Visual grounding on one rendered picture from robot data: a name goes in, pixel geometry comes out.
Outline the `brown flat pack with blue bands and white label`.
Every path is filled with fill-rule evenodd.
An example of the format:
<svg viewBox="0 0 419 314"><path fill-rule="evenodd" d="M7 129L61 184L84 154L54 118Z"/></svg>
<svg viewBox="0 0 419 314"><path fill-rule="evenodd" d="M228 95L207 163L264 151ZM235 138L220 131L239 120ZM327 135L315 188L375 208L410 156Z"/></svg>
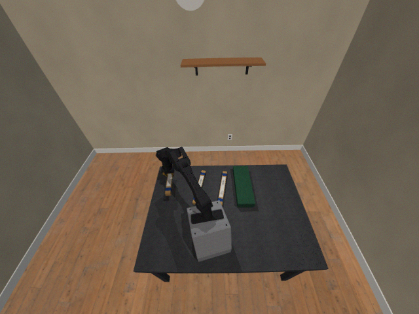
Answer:
<svg viewBox="0 0 419 314"><path fill-rule="evenodd" d="M206 175L206 171L202 170L201 171L201 174L200 174L199 181L198 181L198 183L201 186L201 188L202 188L202 185L203 185L203 182L204 182L205 175ZM195 204L195 201L194 200L195 200L195 198L193 198L192 204Z"/></svg>

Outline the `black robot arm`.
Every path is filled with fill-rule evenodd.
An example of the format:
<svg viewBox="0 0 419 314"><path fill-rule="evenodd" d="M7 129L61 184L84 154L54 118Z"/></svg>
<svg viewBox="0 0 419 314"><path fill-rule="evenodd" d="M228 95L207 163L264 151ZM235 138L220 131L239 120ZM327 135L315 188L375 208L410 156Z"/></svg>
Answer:
<svg viewBox="0 0 419 314"><path fill-rule="evenodd" d="M222 209L214 211L211 210L213 204L210 200L210 197L207 195L207 193L205 193L205 191L201 188L198 181L196 180L191 169L191 161L183 147L175 149L169 149L168 147L166 147L161 150L158 150L156 154L156 157L158 156L157 158L160 158L159 160L162 162L162 165L167 166L171 164L172 167L173 164L174 169L180 172L182 176L184 176L185 180L190 186L195 198L196 208L201 212L191 215L192 224L198 224L201 222L208 222L224 218ZM181 156L183 157L178 159Z"/></svg>

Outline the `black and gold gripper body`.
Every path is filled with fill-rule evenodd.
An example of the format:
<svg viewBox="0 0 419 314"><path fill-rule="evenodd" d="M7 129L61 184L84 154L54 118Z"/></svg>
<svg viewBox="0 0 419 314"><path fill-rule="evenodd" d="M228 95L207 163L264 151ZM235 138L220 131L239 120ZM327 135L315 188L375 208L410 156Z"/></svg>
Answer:
<svg viewBox="0 0 419 314"><path fill-rule="evenodd" d="M167 166L164 166L164 167L162 166L161 173L162 172L164 172L164 174L174 173L174 167L173 167L173 165L172 165L172 167L171 167L171 164L169 164Z"/></svg>

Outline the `low green platform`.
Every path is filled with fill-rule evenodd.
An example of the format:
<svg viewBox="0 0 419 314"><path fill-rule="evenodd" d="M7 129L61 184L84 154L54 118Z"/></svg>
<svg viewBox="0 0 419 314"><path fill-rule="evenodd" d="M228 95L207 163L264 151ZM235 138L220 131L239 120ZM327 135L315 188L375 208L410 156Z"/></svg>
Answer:
<svg viewBox="0 0 419 314"><path fill-rule="evenodd" d="M234 186L237 207L254 207L255 198L249 176L248 166L233 166Z"/></svg>

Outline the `brown welding electrode pack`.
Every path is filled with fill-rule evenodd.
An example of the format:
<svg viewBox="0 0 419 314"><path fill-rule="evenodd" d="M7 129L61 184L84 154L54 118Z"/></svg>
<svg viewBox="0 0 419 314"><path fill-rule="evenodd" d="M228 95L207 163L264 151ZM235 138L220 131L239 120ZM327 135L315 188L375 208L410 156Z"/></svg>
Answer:
<svg viewBox="0 0 419 314"><path fill-rule="evenodd" d="M167 182L166 182L166 190L165 195L171 196L172 194L172 184L173 184L173 176L171 173L168 174Z"/></svg>

